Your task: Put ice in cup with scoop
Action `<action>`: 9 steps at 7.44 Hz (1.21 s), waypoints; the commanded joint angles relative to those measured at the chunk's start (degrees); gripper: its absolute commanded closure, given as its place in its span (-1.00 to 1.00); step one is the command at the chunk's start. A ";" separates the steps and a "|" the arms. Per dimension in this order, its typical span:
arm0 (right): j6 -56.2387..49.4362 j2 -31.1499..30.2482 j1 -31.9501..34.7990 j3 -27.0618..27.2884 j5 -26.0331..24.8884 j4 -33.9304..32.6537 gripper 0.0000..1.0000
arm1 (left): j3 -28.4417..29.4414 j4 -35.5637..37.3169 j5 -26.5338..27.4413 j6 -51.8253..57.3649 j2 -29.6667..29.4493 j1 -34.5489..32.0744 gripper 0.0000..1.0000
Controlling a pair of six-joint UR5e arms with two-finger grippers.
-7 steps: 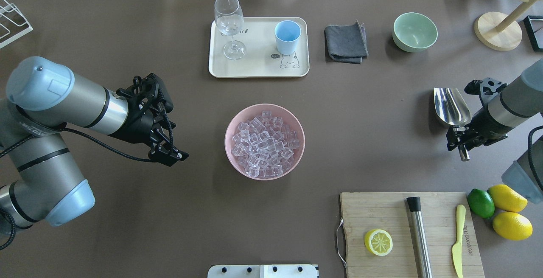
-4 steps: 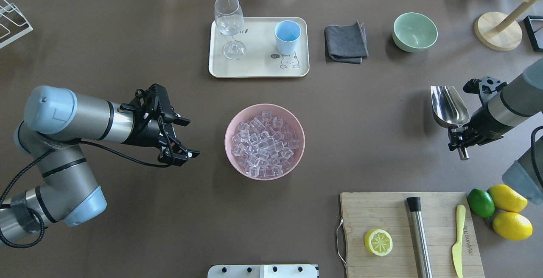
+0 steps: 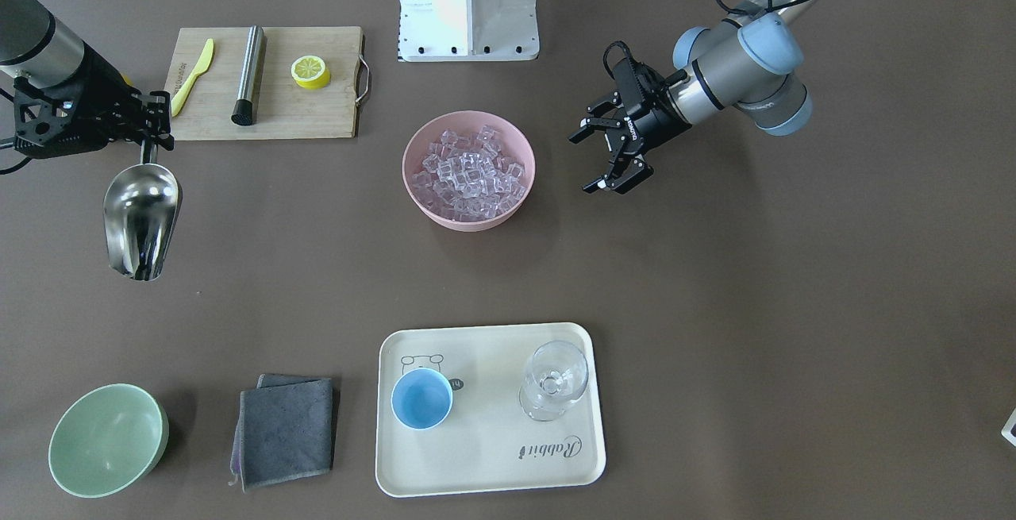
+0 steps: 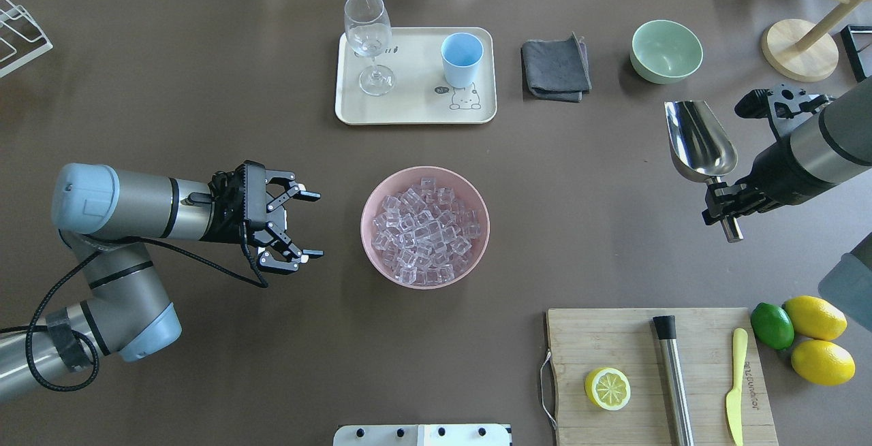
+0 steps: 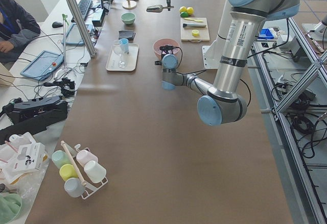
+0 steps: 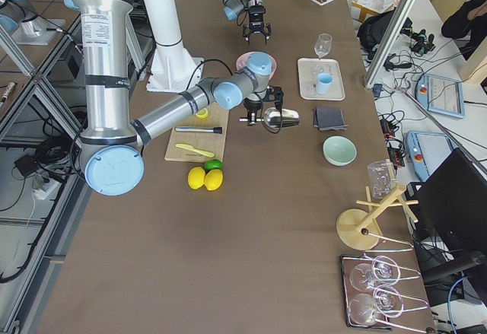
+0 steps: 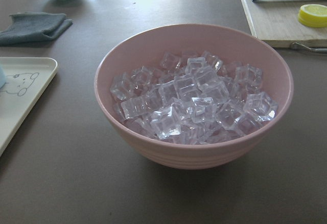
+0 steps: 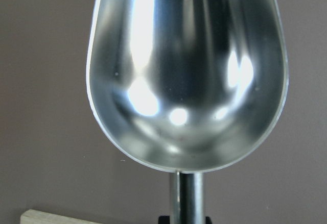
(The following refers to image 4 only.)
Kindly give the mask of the black gripper bowl arm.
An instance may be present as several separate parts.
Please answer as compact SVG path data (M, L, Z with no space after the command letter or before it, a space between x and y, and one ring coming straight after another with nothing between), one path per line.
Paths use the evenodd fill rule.
M321 194L297 182L292 171L266 169L244 161L234 171L218 171L208 183L212 212L202 236L205 242L248 244L258 248L258 269L292 274L324 252L296 246L286 231L268 225L268 213L292 199L315 203Z

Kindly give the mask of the black gripper scoop arm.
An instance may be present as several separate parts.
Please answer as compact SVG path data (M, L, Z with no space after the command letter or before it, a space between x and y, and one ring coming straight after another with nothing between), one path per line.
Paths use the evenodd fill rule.
M706 179L706 210L702 212L706 225L766 211L767 195L751 177L743 177L734 185L719 177Z

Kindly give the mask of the silver robot arm with scoop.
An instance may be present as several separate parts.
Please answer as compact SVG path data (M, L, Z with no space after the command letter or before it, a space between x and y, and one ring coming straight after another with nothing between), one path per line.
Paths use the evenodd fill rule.
M870 169L869 78L839 97L789 85L754 89L734 111L767 119L775 142L755 157L747 176L708 189L706 225L806 203Z

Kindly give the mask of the silver robot arm near bowl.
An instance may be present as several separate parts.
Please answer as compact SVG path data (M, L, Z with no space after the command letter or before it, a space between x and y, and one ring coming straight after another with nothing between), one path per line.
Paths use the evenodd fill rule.
M2 401L57 384L117 353L126 362L165 349L181 335L174 303L147 245L266 288L265 273L290 274L318 250L287 234L285 204L320 195L290 171L244 161L209 182L70 163L53 193L52 222L78 263L37 305L30 322L2 331Z

